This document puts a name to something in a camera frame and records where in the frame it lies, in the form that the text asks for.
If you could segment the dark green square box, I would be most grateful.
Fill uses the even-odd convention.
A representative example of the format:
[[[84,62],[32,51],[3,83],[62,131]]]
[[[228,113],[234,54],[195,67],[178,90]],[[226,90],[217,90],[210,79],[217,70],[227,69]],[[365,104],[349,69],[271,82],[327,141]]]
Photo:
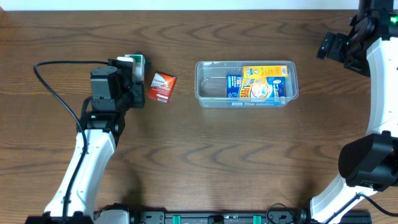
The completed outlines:
[[[136,60],[136,62],[143,69],[143,73],[146,73],[150,69],[151,60],[149,59],[149,57],[145,56],[142,52],[136,52],[135,55],[141,57],[139,60]]]

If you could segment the yellow cough syrup box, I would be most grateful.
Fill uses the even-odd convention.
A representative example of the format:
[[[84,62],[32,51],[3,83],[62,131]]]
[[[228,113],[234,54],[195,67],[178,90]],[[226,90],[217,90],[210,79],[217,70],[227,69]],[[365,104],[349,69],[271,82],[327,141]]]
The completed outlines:
[[[286,65],[244,66],[244,77],[287,77],[289,76]]]

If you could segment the white and green box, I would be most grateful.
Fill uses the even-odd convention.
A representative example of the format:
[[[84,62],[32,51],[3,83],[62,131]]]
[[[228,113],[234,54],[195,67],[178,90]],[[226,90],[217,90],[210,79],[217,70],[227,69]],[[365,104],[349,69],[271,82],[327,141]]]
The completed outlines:
[[[133,79],[144,83],[145,56],[142,54],[126,54],[122,57],[117,57],[117,59],[124,62],[132,62]]]

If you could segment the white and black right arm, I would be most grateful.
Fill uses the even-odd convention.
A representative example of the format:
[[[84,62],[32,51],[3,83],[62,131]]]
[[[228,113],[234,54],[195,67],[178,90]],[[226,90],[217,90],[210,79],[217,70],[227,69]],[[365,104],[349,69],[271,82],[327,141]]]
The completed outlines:
[[[390,217],[371,196],[397,186],[397,13],[394,0],[360,0],[348,35],[327,33],[317,58],[340,62],[371,79],[371,109],[366,135],[346,144],[338,175],[296,223],[370,223],[367,214],[351,213],[362,199]]]

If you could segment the black mounting rail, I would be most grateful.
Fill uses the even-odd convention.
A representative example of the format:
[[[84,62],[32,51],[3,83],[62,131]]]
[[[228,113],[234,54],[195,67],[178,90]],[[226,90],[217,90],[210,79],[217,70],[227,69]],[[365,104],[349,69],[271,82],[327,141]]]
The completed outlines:
[[[294,224],[316,223],[305,209],[273,205],[265,211],[168,211],[164,208],[134,208],[119,203],[93,215],[95,223],[130,224]]]

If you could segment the clear plastic container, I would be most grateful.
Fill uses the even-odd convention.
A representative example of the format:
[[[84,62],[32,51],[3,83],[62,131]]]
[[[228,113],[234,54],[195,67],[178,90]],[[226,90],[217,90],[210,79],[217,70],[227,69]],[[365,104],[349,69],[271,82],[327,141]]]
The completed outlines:
[[[195,95],[204,108],[277,108],[299,96],[296,66],[288,60],[201,61]]]

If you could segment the red Panadol box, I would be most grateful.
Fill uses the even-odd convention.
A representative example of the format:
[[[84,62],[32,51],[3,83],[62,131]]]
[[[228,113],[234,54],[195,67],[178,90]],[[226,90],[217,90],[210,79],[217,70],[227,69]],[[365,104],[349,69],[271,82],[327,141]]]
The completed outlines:
[[[148,91],[148,97],[163,103],[168,103],[174,90],[177,78],[164,73],[155,73]]]

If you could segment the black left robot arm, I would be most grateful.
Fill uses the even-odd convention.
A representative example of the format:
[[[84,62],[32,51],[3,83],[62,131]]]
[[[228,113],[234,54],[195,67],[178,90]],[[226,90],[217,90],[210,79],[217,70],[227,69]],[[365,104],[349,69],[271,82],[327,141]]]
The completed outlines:
[[[150,60],[135,53],[94,65],[91,96],[84,100],[81,115],[67,108],[77,131],[68,169],[44,213],[27,217],[27,223],[139,223],[139,216],[127,206],[116,203],[96,212],[95,203],[126,125],[126,112],[144,107],[144,75]]]

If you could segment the blue Kool Fever box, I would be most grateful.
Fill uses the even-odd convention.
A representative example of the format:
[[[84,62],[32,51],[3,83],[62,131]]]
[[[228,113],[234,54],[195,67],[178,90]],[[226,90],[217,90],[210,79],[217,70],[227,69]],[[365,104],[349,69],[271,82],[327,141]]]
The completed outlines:
[[[280,105],[286,97],[285,77],[248,78],[242,75],[226,76],[226,96],[244,103]]]

